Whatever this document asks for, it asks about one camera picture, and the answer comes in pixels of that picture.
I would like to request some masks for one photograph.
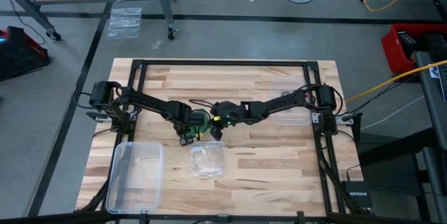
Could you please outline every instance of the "gray floor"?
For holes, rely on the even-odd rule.
[[[368,1],[371,6],[379,7],[391,0]],[[8,0],[0,3],[3,10],[10,10]],[[103,7],[103,4],[78,4],[42,9],[97,13]],[[161,12],[157,2],[119,3],[115,7]],[[286,0],[179,0],[173,9],[176,14],[201,15],[439,19],[431,0],[401,0],[382,13],[367,12],[359,0],[314,0],[304,5]],[[24,21],[45,34],[31,18]],[[22,216],[27,210],[98,24],[97,19],[51,18],[50,21],[64,39],[56,43],[47,40],[45,47],[52,56],[52,64],[38,72],[0,82],[0,96],[4,97],[0,103],[0,218]],[[179,34],[174,41],[167,40],[162,20],[143,20],[140,37],[136,39],[108,40],[103,34],[85,91],[90,91],[93,83],[108,78],[115,57],[333,59],[337,61],[346,97],[390,78],[381,47],[381,38],[390,26],[184,20],[176,21],[176,25]],[[0,27],[7,26],[21,25],[16,17],[2,17]],[[160,41],[163,45],[154,49]],[[364,126],[374,123],[421,95],[419,85],[402,85],[366,107],[362,123]],[[364,100],[349,103],[348,107],[355,108]],[[403,137],[428,126],[430,118],[422,100],[366,132]],[[41,214],[73,210],[94,128],[95,123],[85,116],[85,111],[77,110]],[[410,160],[395,160],[364,169],[364,175],[375,185],[415,188],[413,174],[407,169],[409,163]],[[373,203],[380,216],[418,218],[414,197],[402,192],[375,188]]]

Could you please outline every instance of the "clear plastic bag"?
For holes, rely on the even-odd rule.
[[[206,141],[191,145],[190,177],[221,177],[224,175],[225,142]]]
[[[137,38],[140,35],[141,8],[114,8],[110,15],[108,38]]]

